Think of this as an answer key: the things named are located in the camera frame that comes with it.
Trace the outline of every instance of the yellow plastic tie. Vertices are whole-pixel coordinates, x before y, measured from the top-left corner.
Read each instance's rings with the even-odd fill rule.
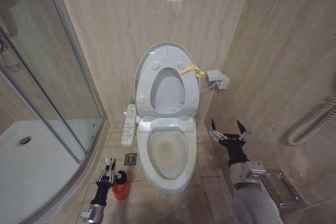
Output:
[[[205,76],[205,72],[202,71],[202,70],[201,70],[198,66],[196,66],[196,65],[191,65],[190,67],[187,67],[186,70],[184,70],[184,71],[178,73],[178,75],[179,75],[179,76],[182,76],[182,75],[184,75],[185,73],[187,73],[187,72],[189,72],[189,71],[191,71],[191,70],[193,70],[193,71],[194,71],[194,75],[196,75],[196,76],[199,77],[199,78],[202,78],[202,77]]]

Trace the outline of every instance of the floor drain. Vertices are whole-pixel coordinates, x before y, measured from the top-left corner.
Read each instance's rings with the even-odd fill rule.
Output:
[[[136,153],[128,153],[125,155],[125,162],[124,165],[136,165],[137,164],[137,157]]]
[[[21,140],[19,141],[20,145],[25,145],[27,144],[32,138],[30,136],[25,136],[23,138],[21,138]]]

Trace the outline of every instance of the bidet control panel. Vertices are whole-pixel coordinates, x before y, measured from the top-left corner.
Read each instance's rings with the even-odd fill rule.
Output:
[[[124,130],[122,132],[122,146],[132,146],[134,128],[135,128],[136,110],[135,104],[130,103],[127,106]]]

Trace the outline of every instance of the toilet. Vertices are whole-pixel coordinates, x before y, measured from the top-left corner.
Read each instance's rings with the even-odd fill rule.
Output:
[[[195,62],[182,46],[162,42],[142,57],[135,74],[136,139],[143,172],[164,194],[182,192],[196,163],[195,114],[200,99]]]

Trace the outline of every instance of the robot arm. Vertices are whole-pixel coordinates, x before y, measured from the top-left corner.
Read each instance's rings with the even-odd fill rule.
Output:
[[[261,189],[259,176],[266,170],[260,162],[247,159],[242,146],[249,133],[239,121],[237,123],[240,135],[217,131],[213,120],[209,133],[215,141],[226,147],[229,154],[230,178],[235,188],[232,201],[235,215],[240,224],[283,224],[276,204]]]

